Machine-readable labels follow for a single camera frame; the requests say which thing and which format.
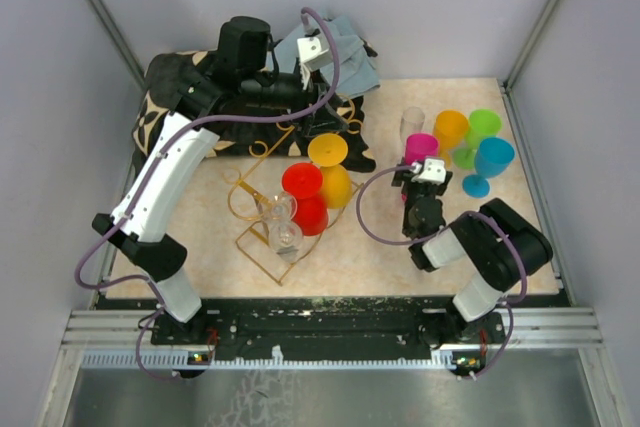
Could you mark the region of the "orange yellow wine glass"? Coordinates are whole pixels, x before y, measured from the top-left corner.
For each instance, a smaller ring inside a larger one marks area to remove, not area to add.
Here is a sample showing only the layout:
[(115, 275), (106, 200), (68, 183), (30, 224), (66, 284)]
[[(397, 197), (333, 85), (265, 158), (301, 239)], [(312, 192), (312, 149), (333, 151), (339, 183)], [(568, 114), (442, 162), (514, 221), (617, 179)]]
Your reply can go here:
[(347, 154), (347, 142), (334, 133), (321, 134), (308, 146), (308, 156), (322, 174), (320, 194), (329, 209), (345, 207), (352, 197), (351, 179), (342, 165)]

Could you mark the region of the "magenta wine glass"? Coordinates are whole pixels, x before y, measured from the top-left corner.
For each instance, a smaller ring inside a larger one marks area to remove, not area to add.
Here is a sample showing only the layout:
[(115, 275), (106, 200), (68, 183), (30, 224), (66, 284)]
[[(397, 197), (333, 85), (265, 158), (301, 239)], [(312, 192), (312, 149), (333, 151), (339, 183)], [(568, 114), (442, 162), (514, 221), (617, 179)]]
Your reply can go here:
[(403, 164), (411, 164), (414, 161), (423, 160), (425, 157), (438, 157), (438, 140), (430, 134), (417, 133), (408, 138)]

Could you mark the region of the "clear wine glass back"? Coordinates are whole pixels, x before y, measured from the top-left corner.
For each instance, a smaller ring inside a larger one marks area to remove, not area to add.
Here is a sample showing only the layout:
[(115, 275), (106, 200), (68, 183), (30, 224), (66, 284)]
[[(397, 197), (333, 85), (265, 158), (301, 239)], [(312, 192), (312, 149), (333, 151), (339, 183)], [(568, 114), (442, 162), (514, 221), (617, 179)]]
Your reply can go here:
[(408, 138), (413, 134), (420, 133), (424, 122), (425, 113), (421, 108), (411, 106), (403, 111), (399, 127), (402, 157), (405, 157)]

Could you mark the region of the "blue wine glass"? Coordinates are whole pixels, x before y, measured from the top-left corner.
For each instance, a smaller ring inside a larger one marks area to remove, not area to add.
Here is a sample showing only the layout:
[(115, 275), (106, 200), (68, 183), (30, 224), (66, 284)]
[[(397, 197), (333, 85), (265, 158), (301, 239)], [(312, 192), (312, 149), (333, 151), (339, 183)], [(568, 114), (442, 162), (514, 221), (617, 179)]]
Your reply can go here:
[(474, 173), (462, 181), (463, 191), (472, 198), (490, 193), (491, 178), (501, 175), (515, 159), (515, 148), (505, 139), (488, 137), (481, 141), (474, 158)]

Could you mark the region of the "green wine glass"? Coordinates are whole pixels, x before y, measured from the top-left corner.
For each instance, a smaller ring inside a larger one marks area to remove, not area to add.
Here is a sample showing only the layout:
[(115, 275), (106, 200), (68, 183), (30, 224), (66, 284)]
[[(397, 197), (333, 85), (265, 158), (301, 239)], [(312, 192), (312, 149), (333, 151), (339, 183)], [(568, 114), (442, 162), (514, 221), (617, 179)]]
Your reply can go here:
[(495, 137), (502, 129), (501, 117), (489, 109), (477, 109), (468, 118), (469, 129), (464, 137), (465, 145), (453, 154), (453, 162), (462, 170), (471, 170), (480, 143), (489, 137)]

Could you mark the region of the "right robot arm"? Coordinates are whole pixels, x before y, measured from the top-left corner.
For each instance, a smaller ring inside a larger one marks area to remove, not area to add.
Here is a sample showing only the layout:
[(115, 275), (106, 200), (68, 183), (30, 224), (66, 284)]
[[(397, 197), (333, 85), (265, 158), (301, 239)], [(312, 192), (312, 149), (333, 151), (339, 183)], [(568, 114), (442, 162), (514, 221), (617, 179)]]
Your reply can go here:
[(431, 273), (468, 259), (475, 268), (445, 312), (421, 327), (433, 348), (473, 340), (507, 293), (553, 258), (549, 240), (499, 198), (447, 223), (441, 196), (451, 179), (442, 161), (427, 158), (399, 165), (391, 182), (405, 196), (402, 234), (415, 267)]

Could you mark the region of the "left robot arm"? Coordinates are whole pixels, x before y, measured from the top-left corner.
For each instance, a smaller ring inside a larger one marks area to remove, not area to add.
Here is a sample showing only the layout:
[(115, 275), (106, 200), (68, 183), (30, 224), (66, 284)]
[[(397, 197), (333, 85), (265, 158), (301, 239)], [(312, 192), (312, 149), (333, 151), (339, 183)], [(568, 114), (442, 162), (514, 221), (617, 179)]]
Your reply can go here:
[(294, 124), (327, 106), (338, 76), (329, 83), (314, 75), (331, 64), (340, 71), (336, 42), (316, 11), (301, 11), (304, 35), (293, 72), (279, 68), (270, 25), (236, 16), (225, 22), (217, 48), (179, 75), (176, 91), (153, 149), (131, 189), (93, 228), (102, 243), (114, 245), (149, 284), (172, 330), (184, 342), (201, 341), (208, 320), (202, 301), (183, 268), (186, 248), (167, 226), (197, 166), (230, 124)]

